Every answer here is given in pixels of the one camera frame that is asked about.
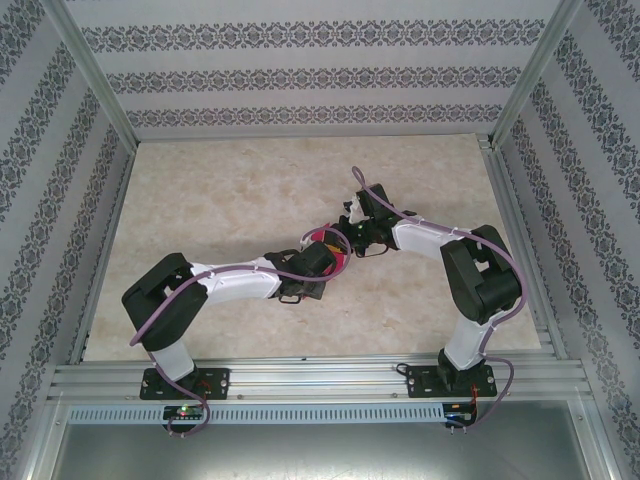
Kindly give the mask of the long aluminium base rail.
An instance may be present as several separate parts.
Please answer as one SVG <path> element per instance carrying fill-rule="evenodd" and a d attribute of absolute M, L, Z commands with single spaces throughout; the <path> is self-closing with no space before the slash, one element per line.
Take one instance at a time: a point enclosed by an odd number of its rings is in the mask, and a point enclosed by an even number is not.
<path fill-rule="evenodd" d="M 498 387 L 508 386 L 509 401 L 570 400 L 593 395 L 579 360 L 548 353 L 509 355 L 511 364 L 492 365 Z M 432 355 L 343 356 L 200 360 L 199 367 L 227 368 L 230 403 L 381 403 L 408 401 L 399 363 L 427 365 Z M 139 400 L 145 361 L 90 361 L 54 370 L 46 393 L 63 404 L 134 404 Z"/>

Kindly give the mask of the small circuit board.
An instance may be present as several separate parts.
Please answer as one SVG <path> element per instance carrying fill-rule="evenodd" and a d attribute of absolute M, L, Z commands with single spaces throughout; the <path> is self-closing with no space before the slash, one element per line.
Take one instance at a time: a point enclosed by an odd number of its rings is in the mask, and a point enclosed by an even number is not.
<path fill-rule="evenodd" d="M 200 421 L 204 418 L 204 409 L 195 405 L 166 406 L 163 411 L 163 419 Z"/>
<path fill-rule="evenodd" d="M 445 422 L 456 428 L 469 427 L 476 422 L 476 403 L 444 403 L 443 412 Z"/>

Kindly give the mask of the aluminium frame bar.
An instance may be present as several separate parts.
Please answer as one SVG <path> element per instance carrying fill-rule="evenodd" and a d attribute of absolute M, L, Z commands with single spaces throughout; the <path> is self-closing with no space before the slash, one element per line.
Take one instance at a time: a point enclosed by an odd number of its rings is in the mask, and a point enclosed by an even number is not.
<path fill-rule="evenodd" d="M 614 455 L 613 445 L 592 399 L 567 401 L 589 480 L 628 480 Z"/>
<path fill-rule="evenodd" d="M 10 480 L 52 480 L 70 414 L 67 396 L 48 396 Z"/>

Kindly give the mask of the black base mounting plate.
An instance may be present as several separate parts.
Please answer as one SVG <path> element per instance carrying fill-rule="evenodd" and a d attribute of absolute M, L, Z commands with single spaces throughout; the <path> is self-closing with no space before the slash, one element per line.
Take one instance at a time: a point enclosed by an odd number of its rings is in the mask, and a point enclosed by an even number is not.
<path fill-rule="evenodd" d="M 410 366 L 406 371 L 410 398 L 494 398 L 498 395 L 493 369 L 476 365 L 469 370 L 445 375 L 438 366 Z"/>
<path fill-rule="evenodd" d="M 198 368 L 186 377 L 175 380 L 184 390 L 205 400 L 226 400 L 230 383 L 230 370 L 225 368 Z M 189 399 L 181 390 L 174 388 L 155 368 L 144 371 L 139 397 L 142 400 Z"/>

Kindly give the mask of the aluminium frame post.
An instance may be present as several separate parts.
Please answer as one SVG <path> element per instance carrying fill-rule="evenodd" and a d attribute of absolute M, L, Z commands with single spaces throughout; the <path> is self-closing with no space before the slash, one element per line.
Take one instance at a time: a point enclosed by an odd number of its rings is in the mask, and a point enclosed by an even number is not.
<path fill-rule="evenodd" d="M 41 0 L 41 3 L 120 140 L 129 153 L 134 152 L 139 139 L 65 0 Z"/>
<path fill-rule="evenodd" d="M 490 145 L 497 150 L 506 140 L 513 124 L 533 91 L 540 76 L 553 56 L 565 31 L 575 17 L 583 0 L 559 0 L 539 42 L 516 82 L 513 92 L 504 105 L 489 135 Z"/>

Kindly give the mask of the grey metal sheet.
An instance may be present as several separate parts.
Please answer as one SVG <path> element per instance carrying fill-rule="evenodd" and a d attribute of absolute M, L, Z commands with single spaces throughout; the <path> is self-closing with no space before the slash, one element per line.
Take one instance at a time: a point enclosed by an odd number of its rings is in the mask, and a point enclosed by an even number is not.
<path fill-rule="evenodd" d="M 567 401 L 508 402 L 480 426 L 67 423 L 52 480 L 589 480 Z"/>

